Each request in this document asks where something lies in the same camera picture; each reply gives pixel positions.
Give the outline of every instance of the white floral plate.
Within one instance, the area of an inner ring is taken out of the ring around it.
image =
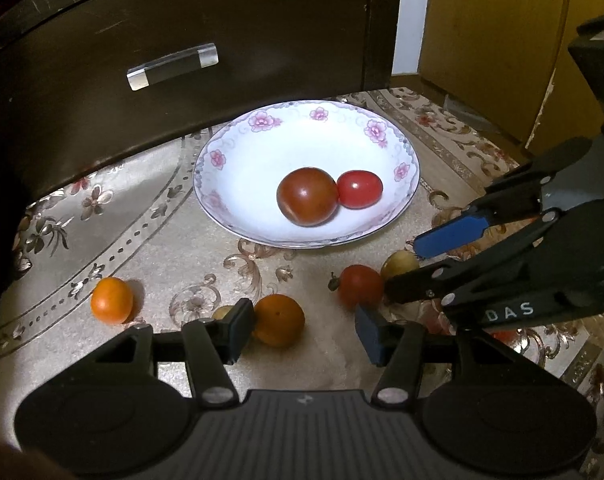
[[[291,171],[321,168],[334,180],[349,170],[375,173],[384,185],[373,206],[343,207],[327,222],[300,227],[280,212],[276,190]],[[231,121],[196,161],[195,195],[223,228],[268,246],[311,249],[363,238],[397,218],[418,187],[413,147],[391,122],[353,105],[296,101]]]

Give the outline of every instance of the yellow fruit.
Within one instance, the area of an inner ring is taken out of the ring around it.
[[[224,316],[226,316],[226,314],[229,313],[229,311],[234,307],[235,305],[224,305],[221,306],[219,308],[217,308],[215,310],[215,312],[213,313],[213,316],[211,316],[213,319],[222,319]]]
[[[386,259],[386,262],[382,265],[382,269],[380,269],[380,276],[382,276],[382,279],[386,282],[394,276],[399,276],[400,274],[411,272],[412,270],[419,268],[420,264],[415,257],[415,254],[406,249],[402,249],[391,254],[391,256]]]
[[[304,329],[304,311],[283,294],[269,294],[255,304],[253,335],[269,346],[284,348],[295,343]]]
[[[103,323],[124,323],[133,310],[133,291],[119,278],[102,278],[91,295],[91,311]]]

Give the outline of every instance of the drawer handle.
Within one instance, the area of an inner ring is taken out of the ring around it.
[[[218,50],[215,44],[205,43],[127,70],[128,84],[131,90],[140,90],[154,83],[217,63]]]

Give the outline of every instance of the drawer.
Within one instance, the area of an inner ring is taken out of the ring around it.
[[[0,50],[0,140],[32,196],[272,102],[362,89],[367,0],[83,0]],[[199,44],[219,62],[133,91]]]

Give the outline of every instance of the tablecloth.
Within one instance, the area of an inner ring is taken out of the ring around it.
[[[368,362],[352,314],[328,290],[331,272],[355,263],[379,269],[387,256],[455,216],[516,163],[409,89],[337,99],[393,121],[420,161],[412,204],[364,240],[322,250],[280,250],[237,238],[211,221],[192,195],[192,171],[199,151],[223,124],[89,174],[26,210],[13,248],[14,281],[0,303],[2,438],[16,442],[13,415],[31,390],[127,326],[144,322],[155,332],[177,330],[220,305],[272,292],[298,301],[306,329],[302,341],[287,350],[251,341],[240,361],[227,367],[240,395],[249,388],[370,393],[381,371]],[[451,255],[473,256],[519,227],[490,228]],[[93,287],[111,275],[128,281],[136,297],[136,312],[123,326],[104,325],[90,310]],[[437,300],[387,304],[382,312],[390,319],[419,320],[432,332],[448,330]],[[604,317],[520,330],[508,343],[592,402],[600,430],[584,473],[604,478]],[[445,366],[428,368],[421,394],[447,380],[447,373]],[[190,395],[184,365],[160,364],[159,377]]]

